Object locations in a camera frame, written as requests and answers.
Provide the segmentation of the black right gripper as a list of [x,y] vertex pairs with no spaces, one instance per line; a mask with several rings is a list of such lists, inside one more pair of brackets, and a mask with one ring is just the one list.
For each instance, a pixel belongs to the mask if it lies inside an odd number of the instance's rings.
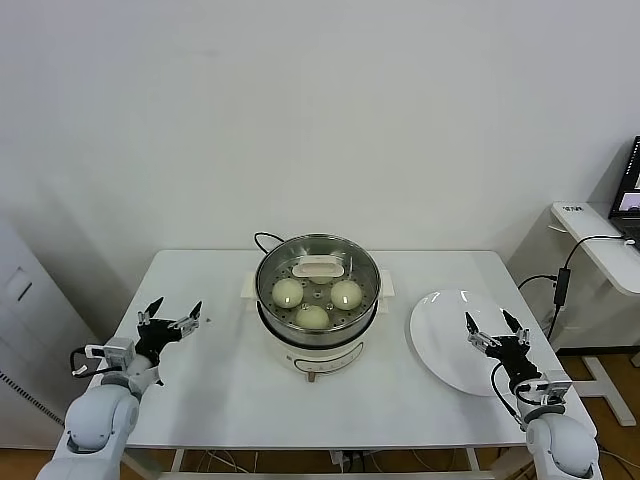
[[541,377],[537,367],[527,358],[530,350],[530,331],[522,327],[520,322],[507,310],[501,310],[505,323],[512,332],[491,338],[482,332],[469,312],[465,313],[468,342],[479,351],[485,351],[489,358],[498,360],[506,370],[510,384]]

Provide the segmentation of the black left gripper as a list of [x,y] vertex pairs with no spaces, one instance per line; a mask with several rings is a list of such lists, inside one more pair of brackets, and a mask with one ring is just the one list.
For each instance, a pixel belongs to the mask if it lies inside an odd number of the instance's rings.
[[169,343],[179,342],[182,336],[189,336],[200,325],[202,301],[199,301],[186,317],[174,321],[155,317],[163,301],[164,297],[161,296],[151,302],[144,311],[137,313],[139,339],[135,345],[135,352],[146,358],[152,367],[159,365],[161,352]]

